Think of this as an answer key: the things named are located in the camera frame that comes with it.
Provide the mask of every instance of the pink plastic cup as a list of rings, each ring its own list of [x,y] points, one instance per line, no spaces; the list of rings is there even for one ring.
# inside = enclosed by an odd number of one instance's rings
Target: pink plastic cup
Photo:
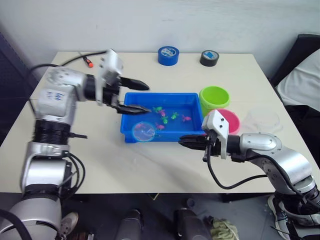
[[[240,129],[240,120],[239,120],[238,116],[234,112],[229,111],[224,108],[218,108],[216,110],[218,110],[219,113],[221,113],[221,115],[228,121],[229,134],[236,135]]]

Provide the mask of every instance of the sneaker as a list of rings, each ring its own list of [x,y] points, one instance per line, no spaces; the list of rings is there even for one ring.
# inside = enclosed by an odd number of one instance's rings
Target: sneaker
[[[60,234],[63,239],[75,229],[78,223],[79,215],[77,212],[70,212],[61,220]]]
[[[275,228],[283,232],[289,233],[287,228],[288,216],[283,208],[283,204],[274,195],[268,198],[268,205],[275,217]],[[277,231],[278,234],[285,240],[290,240],[290,236],[286,233]]]

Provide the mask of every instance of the green plastic cup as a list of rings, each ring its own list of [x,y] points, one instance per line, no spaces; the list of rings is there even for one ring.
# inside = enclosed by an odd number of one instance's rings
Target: green plastic cup
[[[202,115],[206,116],[213,109],[223,109],[229,105],[229,93],[222,87],[207,86],[199,93]]]

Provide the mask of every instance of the green cloth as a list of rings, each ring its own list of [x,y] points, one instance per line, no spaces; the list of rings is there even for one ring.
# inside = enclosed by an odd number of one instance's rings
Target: green cloth
[[[212,240],[239,240],[237,227],[225,219],[213,219]]]

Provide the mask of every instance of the blue plastic tray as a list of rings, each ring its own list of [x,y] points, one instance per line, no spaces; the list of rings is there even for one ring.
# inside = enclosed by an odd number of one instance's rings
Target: blue plastic tray
[[[124,104],[141,105],[152,112],[140,115],[122,115],[121,133],[125,135],[126,143],[136,143],[132,134],[132,128],[139,122],[148,122],[154,125],[164,125],[165,129],[157,130],[152,142],[177,142],[179,137],[190,134],[203,134],[201,124],[203,122],[202,111],[197,93],[155,93],[155,92],[128,92],[124,98]],[[163,124],[159,113],[153,108],[162,107],[168,116],[168,123]],[[172,113],[179,116],[171,119]],[[190,121],[183,122],[183,117],[191,117]]]

